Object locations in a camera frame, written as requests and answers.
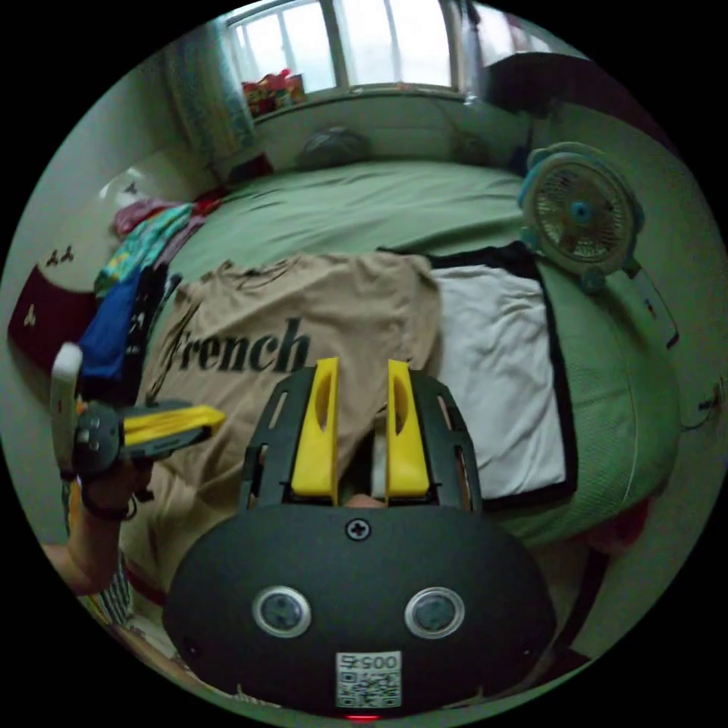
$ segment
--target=mattress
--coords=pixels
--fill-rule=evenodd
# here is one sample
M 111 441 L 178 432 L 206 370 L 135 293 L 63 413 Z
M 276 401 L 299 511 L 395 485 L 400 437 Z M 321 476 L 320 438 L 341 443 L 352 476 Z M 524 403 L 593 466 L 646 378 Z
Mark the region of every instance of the mattress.
M 276 174 L 231 194 L 170 270 L 191 281 L 226 259 L 256 266 L 299 251 L 368 253 L 384 246 L 449 255 L 503 246 L 522 225 L 520 186 L 505 171 L 446 162 Z M 680 433 L 676 379 L 626 276 L 611 276 L 604 295 L 591 299 L 568 275 L 546 262 L 539 268 L 566 363 L 579 487 L 558 504 L 491 516 L 528 546 L 584 532 L 656 492 L 670 474 Z

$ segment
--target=fan grille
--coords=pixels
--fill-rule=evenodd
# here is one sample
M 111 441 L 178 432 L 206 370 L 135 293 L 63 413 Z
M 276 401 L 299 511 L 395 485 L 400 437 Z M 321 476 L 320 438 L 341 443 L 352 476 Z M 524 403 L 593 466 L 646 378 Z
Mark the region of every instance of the fan grille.
M 586 225 L 571 219 L 570 207 L 578 201 L 591 206 L 593 217 Z M 609 257 L 627 234 L 623 195 L 591 168 L 560 165 L 541 180 L 534 202 L 541 234 L 570 258 L 598 262 Z

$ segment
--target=window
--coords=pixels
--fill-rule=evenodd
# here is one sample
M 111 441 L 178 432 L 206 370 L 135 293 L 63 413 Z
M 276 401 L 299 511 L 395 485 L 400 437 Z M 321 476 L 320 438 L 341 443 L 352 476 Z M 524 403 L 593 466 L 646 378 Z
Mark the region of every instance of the window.
M 334 67 L 317 0 L 258 5 L 268 7 L 233 25 L 242 80 L 257 81 L 289 68 L 303 75 L 308 93 L 332 88 Z
M 438 0 L 338 0 L 352 86 L 450 86 L 450 49 Z
M 287 68 L 308 97 L 406 83 L 455 90 L 459 22 L 441 0 L 262 0 L 226 16 L 242 81 Z M 476 2 L 486 65 L 549 52 L 530 26 Z

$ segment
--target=wrist strap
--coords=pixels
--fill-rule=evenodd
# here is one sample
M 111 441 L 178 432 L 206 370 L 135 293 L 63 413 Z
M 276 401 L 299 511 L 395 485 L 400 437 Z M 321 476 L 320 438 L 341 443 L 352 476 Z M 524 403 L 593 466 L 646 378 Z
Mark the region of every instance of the wrist strap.
M 137 501 L 133 496 L 131 498 L 131 511 L 127 508 L 101 508 L 91 500 L 89 491 L 92 483 L 93 480 L 81 483 L 81 502 L 92 516 L 95 516 L 101 521 L 110 521 L 113 523 L 131 521 L 135 517 L 137 514 Z

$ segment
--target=window sill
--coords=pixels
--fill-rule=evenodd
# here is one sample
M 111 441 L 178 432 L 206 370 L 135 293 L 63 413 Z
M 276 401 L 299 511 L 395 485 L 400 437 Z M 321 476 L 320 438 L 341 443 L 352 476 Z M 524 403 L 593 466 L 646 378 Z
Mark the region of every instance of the window sill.
M 301 111 L 305 108 L 314 108 L 315 106 L 323 106 L 326 104 L 336 103 L 340 101 L 355 101 L 357 99 L 381 99 L 381 98 L 420 98 L 420 99 L 443 99 L 444 101 L 458 101 L 462 102 L 465 100 L 465 95 L 450 89 L 436 89 L 436 88 L 412 88 L 412 89 L 398 89 L 398 88 L 385 88 L 385 87 L 374 87 L 374 88 L 357 88 L 344 93 L 335 93 L 332 95 L 319 96 L 318 98 L 307 99 L 305 102 L 296 104 L 295 106 L 288 106 L 286 108 L 279 108 L 276 111 L 272 111 L 270 114 L 258 116 L 253 120 L 256 126 L 264 124 L 274 118 L 285 116 L 286 114 L 294 113 L 295 111 Z

